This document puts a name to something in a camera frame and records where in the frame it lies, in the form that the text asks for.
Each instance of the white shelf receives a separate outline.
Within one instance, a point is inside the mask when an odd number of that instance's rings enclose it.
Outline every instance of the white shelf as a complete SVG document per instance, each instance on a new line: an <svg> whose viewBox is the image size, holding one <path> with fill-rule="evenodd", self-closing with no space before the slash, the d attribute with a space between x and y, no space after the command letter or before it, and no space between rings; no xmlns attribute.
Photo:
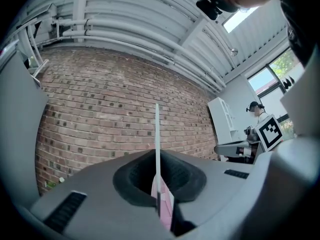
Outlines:
<svg viewBox="0 0 320 240"><path fill-rule="evenodd" d="M230 106L219 97L208 103L210 113L213 119L219 144L230 143L239 140L238 130L235 127Z"/></svg>

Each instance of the black vent grille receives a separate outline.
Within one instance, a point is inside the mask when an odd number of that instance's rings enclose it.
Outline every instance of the black vent grille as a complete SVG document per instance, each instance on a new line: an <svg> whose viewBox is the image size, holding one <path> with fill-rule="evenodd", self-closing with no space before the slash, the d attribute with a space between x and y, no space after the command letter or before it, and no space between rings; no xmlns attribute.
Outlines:
<svg viewBox="0 0 320 240"><path fill-rule="evenodd" d="M224 172L225 174L231 175L231 176L235 176L241 179L246 179L249 176L249 173L246 172L242 172L242 171L237 171L237 170L226 170Z"/></svg>
<svg viewBox="0 0 320 240"><path fill-rule="evenodd" d="M44 224L52 228L54 231L62 233L86 197L87 196L85 194L72 192L51 213L51 215L44 221Z"/></svg>

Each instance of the tree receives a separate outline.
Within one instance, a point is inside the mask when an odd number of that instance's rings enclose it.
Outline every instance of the tree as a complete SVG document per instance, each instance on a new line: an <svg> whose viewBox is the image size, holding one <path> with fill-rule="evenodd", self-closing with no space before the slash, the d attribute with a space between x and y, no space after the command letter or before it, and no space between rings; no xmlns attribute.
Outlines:
<svg viewBox="0 0 320 240"><path fill-rule="evenodd" d="M289 72L295 65L299 63L297 57L292 50L287 50L279 58L277 58L270 67L278 76L282 78L287 72Z"/></svg>

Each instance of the brick wall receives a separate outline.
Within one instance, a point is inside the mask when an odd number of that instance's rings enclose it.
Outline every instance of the brick wall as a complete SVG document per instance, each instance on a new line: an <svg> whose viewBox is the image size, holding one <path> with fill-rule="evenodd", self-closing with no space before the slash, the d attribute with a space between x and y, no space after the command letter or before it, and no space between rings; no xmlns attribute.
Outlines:
<svg viewBox="0 0 320 240"><path fill-rule="evenodd" d="M115 51L49 48L41 55L49 59L38 77L49 96L36 145L41 194L90 164L154 149L156 103L162 149L216 158L207 108L214 97L190 80Z"/></svg>

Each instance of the window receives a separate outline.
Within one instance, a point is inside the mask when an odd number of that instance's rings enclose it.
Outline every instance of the window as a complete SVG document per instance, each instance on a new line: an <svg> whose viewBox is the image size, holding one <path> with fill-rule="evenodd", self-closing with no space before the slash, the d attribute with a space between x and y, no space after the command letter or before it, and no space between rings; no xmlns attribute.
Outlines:
<svg viewBox="0 0 320 240"><path fill-rule="evenodd" d="M287 85L286 83L291 83L288 89L290 89L292 83L295 83L304 73L302 64L291 49L285 51L270 64L270 68L285 86Z"/></svg>
<svg viewBox="0 0 320 240"><path fill-rule="evenodd" d="M247 11L238 11L226 20L222 25L225 30L230 33L236 28L241 22L243 22L250 14L252 14L258 7L251 8Z"/></svg>
<svg viewBox="0 0 320 240"><path fill-rule="evenodd" d="M248 79L264 105L265 112L273 114L278 119L284 140L294 137L294 126L280 100L303 72L304 68L294 52L287 49L273 62L267 64Z"/></svg>
<svg viewBox="0 0 320 240"><path fill-rule="evenodd" d="M255 74L252 78L249 79L249 83L257 95L267 90L276 82L277 79L269 71L268 68L259 71L257 74Z"/></svg>

